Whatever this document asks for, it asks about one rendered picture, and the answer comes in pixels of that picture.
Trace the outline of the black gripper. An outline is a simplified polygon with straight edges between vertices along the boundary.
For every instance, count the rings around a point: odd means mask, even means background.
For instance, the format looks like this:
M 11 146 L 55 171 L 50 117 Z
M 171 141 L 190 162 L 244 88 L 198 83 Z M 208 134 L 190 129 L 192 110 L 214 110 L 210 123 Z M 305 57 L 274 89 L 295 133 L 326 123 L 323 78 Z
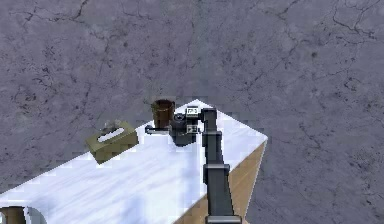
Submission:
M 170 127 L 156 128 L 151 125 L 145 127 L 145 133 L 170 135 L 177 147 L 184 147 L 196 141 L 200 133 L 198 127 L 199 116 L 177 113 L 170 121 Z

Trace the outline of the brown cup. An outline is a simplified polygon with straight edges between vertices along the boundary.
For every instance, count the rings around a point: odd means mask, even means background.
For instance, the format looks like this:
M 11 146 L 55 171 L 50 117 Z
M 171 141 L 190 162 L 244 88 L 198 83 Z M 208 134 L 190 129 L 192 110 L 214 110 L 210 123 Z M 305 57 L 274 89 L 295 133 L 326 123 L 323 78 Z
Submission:
M 175 102 L 168 99 L 158 99 L 151 104 L 153 121 L 156 128 L 165 128 L 173 119 Z

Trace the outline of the olive tissue box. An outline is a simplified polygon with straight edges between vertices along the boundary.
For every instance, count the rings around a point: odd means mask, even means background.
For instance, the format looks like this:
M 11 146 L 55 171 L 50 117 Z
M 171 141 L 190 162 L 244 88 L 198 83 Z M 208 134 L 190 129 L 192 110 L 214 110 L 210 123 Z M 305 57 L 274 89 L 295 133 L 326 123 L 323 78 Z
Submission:
M 106 122 L 86 140 L 89 152 L 98 164 L 105 163 L 139 143 L 137 131 L 126 121 Z

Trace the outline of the white-topped wooden table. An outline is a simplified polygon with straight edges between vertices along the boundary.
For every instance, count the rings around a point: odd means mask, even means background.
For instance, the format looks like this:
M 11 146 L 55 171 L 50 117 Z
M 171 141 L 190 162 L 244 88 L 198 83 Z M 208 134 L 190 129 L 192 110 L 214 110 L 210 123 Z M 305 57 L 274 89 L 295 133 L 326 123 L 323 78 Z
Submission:
M 211 108 L 194 100 L 187 106 Z M 208 215 L 202 137 L 177 147 L 170 135 L 146 134 L 98 164 L 83 154 L 0 194 L 0 208 L 22 206 L 26 224 L 205 224 Z M 245 214 L 267 143 L 266 135 L 217 111 L 223 159 L 230 165 L 234 213 Z

